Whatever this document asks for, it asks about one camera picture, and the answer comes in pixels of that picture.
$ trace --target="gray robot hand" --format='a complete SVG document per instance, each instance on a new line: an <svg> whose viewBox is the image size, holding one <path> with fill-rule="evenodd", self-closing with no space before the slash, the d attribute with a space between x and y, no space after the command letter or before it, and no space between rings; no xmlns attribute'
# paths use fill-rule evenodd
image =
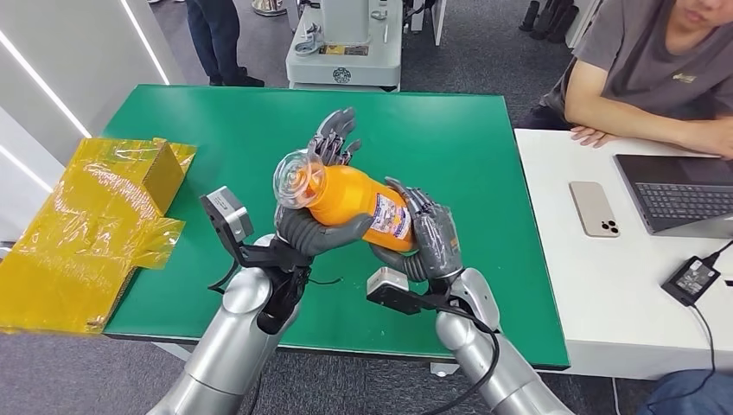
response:
<svg viewBox="0 0 733 415"><path fill-rule="evenodd" d="M308 143L308 152L318 155L323 165L347 165L361 141L355 140L342 152L346 136L355 127L354 109L337 110L323 120ZM325 227L313 218L308 209L288 209L278 206L275 214L277 234L301 254L314 257L331 249L361 239L374 222L361 214L339 227Z"/></svg>
<svg viewBox="0 0 733 415"><path fill-rule="evenodd" d="M462 270L461 247L450 209L435 203L419 188L408 188L390 177L385 183L407 202L417 252L405 256L371 245L374 255L412 281L449 277Z"/></svg>

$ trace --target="yellow plastic bag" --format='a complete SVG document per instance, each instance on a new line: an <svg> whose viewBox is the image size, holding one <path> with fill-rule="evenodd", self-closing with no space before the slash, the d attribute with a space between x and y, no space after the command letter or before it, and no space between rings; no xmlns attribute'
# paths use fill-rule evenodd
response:
<svg viewBox="0 0 733 415"><path fill-rule="evenodd" d="M0 263L0 331L100 333L135 267L163 268L183 222L163 217L195 147L89 138Z"/></svg>

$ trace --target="jeans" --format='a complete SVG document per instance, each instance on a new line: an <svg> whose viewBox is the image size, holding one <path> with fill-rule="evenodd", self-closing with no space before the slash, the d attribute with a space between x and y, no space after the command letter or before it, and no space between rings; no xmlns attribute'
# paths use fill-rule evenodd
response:
<svg viewBox="0 0 733 415"><path fill-rule="evenodd" d="M567 131L573 127L560 114L549 106L537 105L525 116L518 128L528 130L561 130Z"/></svg>
<svg viewBox="0 0 733 415"><path fill-rule="evenodd" d="M656 389L636 415L730 415L733 413L733 376L715 373L697 393L669 399L694 391L709 373L709 370L685 370L668 374L657 382Z"/></svg>
<svg viewBox="0 0 733 415"><path fill-rule="evenodd" d="M188 28L204 72L213 82L236 83L239 16L233 0L187 0Z"/></svg>

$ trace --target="led light strip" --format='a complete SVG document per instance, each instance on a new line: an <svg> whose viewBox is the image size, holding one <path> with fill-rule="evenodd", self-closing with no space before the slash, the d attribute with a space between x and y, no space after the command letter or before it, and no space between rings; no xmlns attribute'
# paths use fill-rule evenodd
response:
<svg viewBox="0 0 733 415"><path fill-rule="evenodd" d="M84 128L84 125L72 114L72 112L68 109L66 105L61 101L58 95L54 93L54 91L51 90L51 87L48 86L45 80L41 78L41 76L33 69L33 67L30 66L28 61L25 60L23 55L21 55L20 52L18 52L18 49L16 49L15 45L13 45L10 42L10 39L3 33L2 30L0 30L0 43L5 46L6 49L8 49L8 52L10 52L11 55L13 55L14 58L16 58L16 61L21 64L21 67L25 69L25 72L30 75L31 78L35 81L38 86L41 87L43 92L46 93L46 95L51 98L51 100L56 104L56 106L59 107L61 112L64 113L64 115L67 116L69 121L73 124L74 127L76 127L77 130L86 138L89 138L92 136L92 134L89 134L89 131Z"/></svg>
<svg viewBox="0 0 733 415"><path fill-rule="evenodd" d="M119 2L122 4L122 7L124 7L124 11L127 13L127 16L130 18L130 21L132 22L132 26L135 27L135 30L137 31L137 35L140 36L140 40L143 41L145 50L148 51L148 54L150 55L150 58L153 60L153 64L156 66L158 73L161 74L161 78L163 78L163 83L165 85L170 85L170 82L168 81L168 77L165 75L165 72L163 71L163 67L161 67L161 64L158 61L158 58L155 52L153 52L153 48L150 46L150 43L148 42L148 38L145 37L145 33L143 33L143 29L140 28L140 23L137 22L137 19L135 18L135 15L132 13L132 9L130 9L130 5L127 3L127 0L119 0Z"/></svg>
<svg viewBox="0 0 733 415"><path fill-rule="evenodd" d="M3 156L8 157L8 160L10 160L11 163L15 164L15 166L20 169L23 173L28 175L28 177L31 178L34 182L36 182L39 186L43 188L43 190L46 190L47 192L51 193L53 191L53 188L48 185L48 183L44 182L43 179L41 179L36 173L33 172L33 170L29 169L28 166L23 164L20 160L17 159L17 157L13 156L5 147L0 145L0 154Z"/></svg>

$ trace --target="laptop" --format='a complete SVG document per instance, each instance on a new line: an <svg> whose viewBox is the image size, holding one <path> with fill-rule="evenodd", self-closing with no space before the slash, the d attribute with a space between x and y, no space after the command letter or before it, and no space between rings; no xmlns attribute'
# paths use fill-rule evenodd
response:
<svg viewBox="0 0 733 415"><path fill-rule="evenodd" d="M630 154L615 162L650 234L733 238L733 162Z"/></svg>

